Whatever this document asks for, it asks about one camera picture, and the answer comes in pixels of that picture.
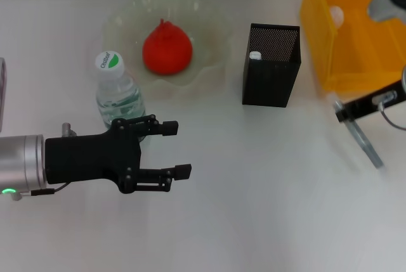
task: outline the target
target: red fruit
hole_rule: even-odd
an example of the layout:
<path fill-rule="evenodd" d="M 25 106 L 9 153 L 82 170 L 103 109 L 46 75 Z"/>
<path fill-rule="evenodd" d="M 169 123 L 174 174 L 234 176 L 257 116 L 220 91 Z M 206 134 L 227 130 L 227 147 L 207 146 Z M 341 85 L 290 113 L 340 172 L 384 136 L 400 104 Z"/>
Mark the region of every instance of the red fruit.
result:
<path fill-rule="evenodd" d="M 177 74 L 192 59 L 192 43 L 178 26 L 160 20 L 160 24 L 147 37 L 142 57 L 147 68 L 156 74 Z"/>

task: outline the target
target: white table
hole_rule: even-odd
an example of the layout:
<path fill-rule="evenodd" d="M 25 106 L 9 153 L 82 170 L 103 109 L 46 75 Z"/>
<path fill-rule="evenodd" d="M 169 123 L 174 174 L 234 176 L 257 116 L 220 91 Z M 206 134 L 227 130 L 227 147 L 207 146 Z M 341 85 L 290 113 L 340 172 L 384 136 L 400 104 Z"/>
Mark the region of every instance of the white table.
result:
<path fill-rule="evenodd" d="M 62 122 L 103 131 L 88 51 L 127 1 L 0 1 L 1 136 L 57 137 Z M 4 271 L 405 271 L 406 134 L 380 115 L 359 122 L 386 162 L 379 174 L 318 98 L 303 34 L 288 108 L 242 106 L 250 23 L 298 25 L 301 0 L 210 1 L 235 29 L 223 90 L 146 102 L 180 129 L 145 142 L 141 166 L 191 163 L 190 180 L 170 193 L 122 195 L 99 180 L 20 202 L 1 196 Z M 404 111 L 388 113 L 402 123 Z"/>

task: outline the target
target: yellow plastic box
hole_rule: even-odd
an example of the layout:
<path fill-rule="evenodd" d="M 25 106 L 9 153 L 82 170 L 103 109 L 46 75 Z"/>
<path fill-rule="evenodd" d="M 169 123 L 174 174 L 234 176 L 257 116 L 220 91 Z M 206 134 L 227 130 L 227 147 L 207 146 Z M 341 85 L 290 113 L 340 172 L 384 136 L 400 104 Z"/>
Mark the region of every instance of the yellow plastic box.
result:
<path fill-rule="evenodd" d="M 406 65 L 406 25 L 373 22 L 371 0 L 303 0 L 301 22 L 320 85 L 338 94 L 380 89 L 401 78 Z M 344 12 L 336 28 L 331 6 Z"/>

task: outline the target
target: plastic bottle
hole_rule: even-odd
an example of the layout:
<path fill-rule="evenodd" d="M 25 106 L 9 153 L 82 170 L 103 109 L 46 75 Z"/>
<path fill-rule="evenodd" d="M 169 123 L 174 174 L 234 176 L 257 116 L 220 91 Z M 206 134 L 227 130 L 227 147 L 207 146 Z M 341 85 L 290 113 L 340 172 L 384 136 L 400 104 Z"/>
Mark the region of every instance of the plastic bottle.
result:
<path fill-rule="evenodd" d="M 96 57 L 99 84 L 97 105 L 107 128 L 116 118 L 133 119 L 145 115 L 140 89 L 126 72 L 119 53 L 105 51 Z"/>

